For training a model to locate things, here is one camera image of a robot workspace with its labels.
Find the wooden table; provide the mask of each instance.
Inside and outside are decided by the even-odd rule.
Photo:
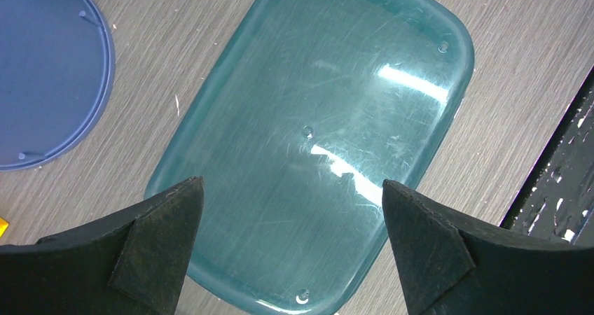
[[[0,174],[0,244],[30,244],[142,199],[149,176],[253,0],[95,0],[116,82],[90,135]],[[476,71],[420,192],[497,224],[594,65],[594,0],[437,0],[467,26]],[[175,96],[179,98],[178,117]],[[243,314],[186,279],[179,314]],[[341,315],[405,314],[386,246]]]

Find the blue lid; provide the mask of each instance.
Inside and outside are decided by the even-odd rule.
[[[113,85],[113,42],[91,0],[0,0],[0,171],[73,148]]]

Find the yellow block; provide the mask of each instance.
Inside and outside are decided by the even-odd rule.
[[[2,235],[4,234],[4,231],[6,231],[7,227],[8,227],[8,222],[5,221],[4,219],[0,218],[0,237],[2,237]]]

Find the translucent tray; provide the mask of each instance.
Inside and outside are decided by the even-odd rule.
[[[188,275],[253,314],[334,314],[387,240],[382,181],[419,183],[473,65],[433,0],[256,0],[146,191],[204,176]]]

